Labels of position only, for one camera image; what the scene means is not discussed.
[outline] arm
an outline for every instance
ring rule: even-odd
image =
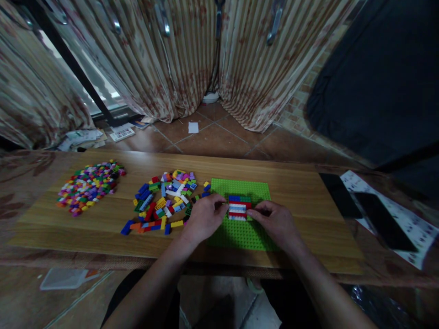
[[[161,327],[182,268],[195,248],[221,225],[229,206],[219,194],[194,205],[191,217],[177,236],[125,296],[104,328],[136,328],[144,322]]]
[[[305,245],[286,207],[263,201],[255,210],[248,210],[247,214],[257,220],[285,251],[325,327],[375,328],[374,323]]]

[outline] curtain ring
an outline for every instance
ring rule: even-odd
[[[273,15],[270,31],[267,36],[267,45],[271,46],[278,33],[280,18],[284,11],[284,0],[273,0],[273,6],[271,7],[271,13]]]
[[[14,16],[12,16],[5,8],[3,8],[2,5],[0,5],[0,11],[5,14],[12,22],[17,24],[19,27],[21,27],[24,30],[32,31],[33,30],[33,24],[32,21],[29,19],[29,17],[26,15],[24,10],[18,6],[15,6],[10,3],[11,6],[15,8],[17,13],[20,15],[20,17],[26,22],[26,25],[21,24],[19,21],[17,21]]]
[[[223,19],[223,6],[225,0],[215,0],[216,4],[216,39],[219,40],[221,36],[221,21]]]
[[[119,20],[113,9],[111,9],[108,0],[97,0],[96,3],[99,5],[99,8],[101,8],[104,15],[109,19],[111,32],[119,35],[122,29],[120,27]]]
[[[166,16],[165,0],[159,0],[159,2],[154,5],[154,10],[161,34],[164,37],[169,37],[171,35],[171,28],[169,27],[168,17]]]
[[[67,25],[69,23],[64,8],[59,0],[45,0],[46,7],[50,10],[50,15],[56,23]]]

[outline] pile of lego bricks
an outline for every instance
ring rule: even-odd
[[[128,235],[132,230],[138,233],[164,230],[165,235],[170,234],[171,228],[185,225],[192,211],[192,205],[187,199],[197,188],[197,181],[193,172],[189,174],[182,170],[175,170],[172,174],[165,172],[161,179],[153,177],[151,181],[143,184],[133,200],[135,212],[139,213],[138,221],[129,220],[121,231]],[[209,182],[204,184],[202,197],[210,195]],[[161,191],[161,199],[152,202],[154,192]],[[192,198],[195,203],[199,196]],[[167,220],[176,212],[185,211],[183,220],[167,223]]]
[[[58,193],[58,207],[69,206],[73,217],[81,215],[94,206],[106,194],[113,194],[119,176],[126,171],[121,164],[113,159],[95,165],[87,165],[77,170]]]
[[[252,199],[249,196],[229,196],[230,220],[247,220],[247,210],[251,208]]]

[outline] yellow lego brick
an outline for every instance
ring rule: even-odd
[[[166,205],[166,199],[161,198],[157,201],[157,205],[155,206],[155,210],[159,210],[159,209],[163,208],[165,205]]]
[[[171,228],[179,227],[179,226],[183,226],[183,225],[184,225],[184,223],[183,223],[182,220],[181,220],[181,221],[178,221],[178,222],[172,222],[172,223],[171,223]]]
[[[168,219],[168,217],[167,216],[163,216],[162,218],[161,218],[161,227],[160,227],[160,229],[165,229],[165,226],[166,226],[166,220]]]
[[[176,202],[176,203],[174,203],[173,205],[172,205],[172,207],[175,209],[175,207],[177,207],[177,206],[179,206],[179,205],[181,205],[183,203],[183,200],[182,199],[180,199],[180,201],[178,201],[178,202]]]

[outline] tiled floor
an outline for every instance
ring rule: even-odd
[[[188,134],[188,122],[198,122],[199,133]],[[247,131],[220,104],[203,106],[171,124],[157,122],[145,130],[134,129],[135,136],[118,143],[108,141],[104,148],[362,167],[276,126],[263,134]],[[103,272],[100,279],[75,290],[41,292],[39,285],[46,273],[42,269],[0,267],[0,327],[45,328],[50,324],[51,328],[99,328],[112,294],[127,275],[125,271]],[[180,328],[211,327],[222,304],[228,306],[222,312],[232,313],[220,319],[227,319],[226,327],[279,326],[266,296],[254,295],[243,278],[183,276],[179,290]]]

